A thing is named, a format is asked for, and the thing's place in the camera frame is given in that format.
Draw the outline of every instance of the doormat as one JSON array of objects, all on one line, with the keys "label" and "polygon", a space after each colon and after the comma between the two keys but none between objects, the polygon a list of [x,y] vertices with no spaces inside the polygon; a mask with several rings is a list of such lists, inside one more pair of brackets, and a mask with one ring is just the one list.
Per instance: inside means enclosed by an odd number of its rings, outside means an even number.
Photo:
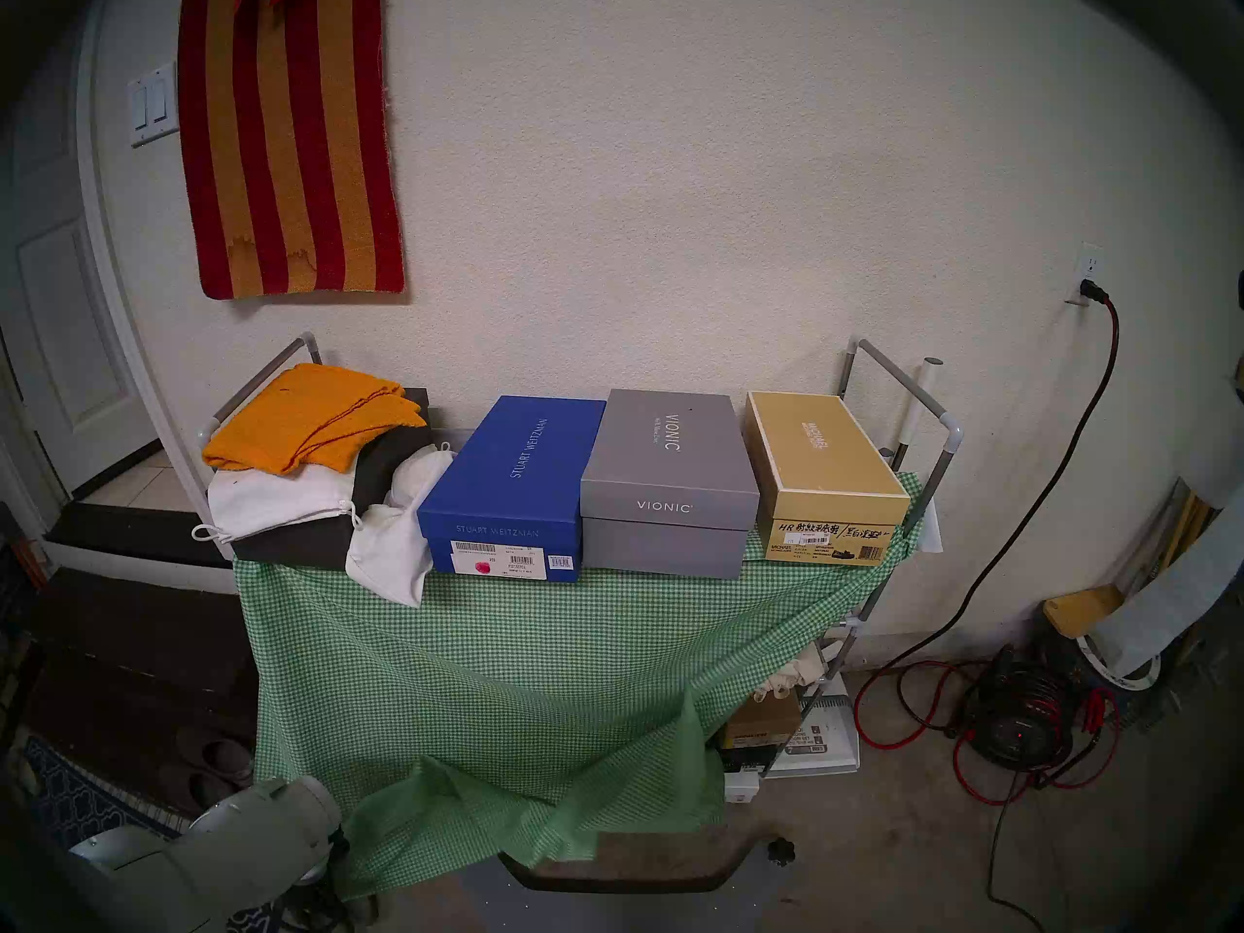
[{"label": "doormat", "polygon": [[[26,740],[24,754],[42,785],[27,809],[44,835],[62,850],[117,826],[142,826],[169,841],[180,835],[104,792],[39,736]],[[243,909],[225,923],[228,933],[277,933],[280,928],[272,903]]]}]

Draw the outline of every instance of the door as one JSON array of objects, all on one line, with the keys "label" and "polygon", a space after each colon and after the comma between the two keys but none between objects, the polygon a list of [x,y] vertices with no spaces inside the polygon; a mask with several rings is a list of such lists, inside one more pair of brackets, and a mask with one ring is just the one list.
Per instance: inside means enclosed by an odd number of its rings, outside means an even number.
[{"label": "door", "polygon": [[26,424],[70,493],[156,440],[82,215],[76,50],[75,30],[26,87],[0,148],[0,332]]}]

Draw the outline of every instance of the green checkered fabric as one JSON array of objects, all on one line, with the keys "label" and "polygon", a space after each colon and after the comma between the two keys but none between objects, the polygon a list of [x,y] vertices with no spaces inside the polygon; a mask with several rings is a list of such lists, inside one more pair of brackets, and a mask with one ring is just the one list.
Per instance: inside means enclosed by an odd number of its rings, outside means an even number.
[{"label": "green checkered fabric", "polygon": [[258,775],[313,775],[341,804],[346,897],[499,851],[534,866],[590,858],[600,832],[697,829],[723,806],[708,738],[917,534],[857,569],[765,561],[753,531],[735,581],[432,573],[418,608],[345,572],[236,561]]}]

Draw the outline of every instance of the orange towel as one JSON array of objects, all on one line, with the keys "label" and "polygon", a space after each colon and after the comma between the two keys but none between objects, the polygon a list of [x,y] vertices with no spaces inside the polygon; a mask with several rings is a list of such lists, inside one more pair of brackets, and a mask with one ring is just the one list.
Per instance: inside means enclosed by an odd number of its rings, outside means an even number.
[{"label": "orange towel", "polygon": [[345,367],[299,364],[282,372],[203,449],[213,468],[289,474],[304,462],[348,471],[367,442],[406,424],[420,408],[402,386]]}]

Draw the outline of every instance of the slipper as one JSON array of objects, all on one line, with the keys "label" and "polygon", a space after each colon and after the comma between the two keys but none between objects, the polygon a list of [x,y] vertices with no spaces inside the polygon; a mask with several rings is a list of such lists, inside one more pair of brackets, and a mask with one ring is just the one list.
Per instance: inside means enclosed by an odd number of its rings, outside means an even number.
[{"label": "slipper", "polygon": [[245,746],[209,729],[178,729],[177,754],[195,769],[238,785],[249,786],[255,774],[255,760]]},{"label": "slipper", "polygon": [[195,815],[207,812],[216,802],[229,799],[238,791],[219,776],[188,765],[162,765],[159,784],[164,790],[164,799],[172,802],[174,809]]}]

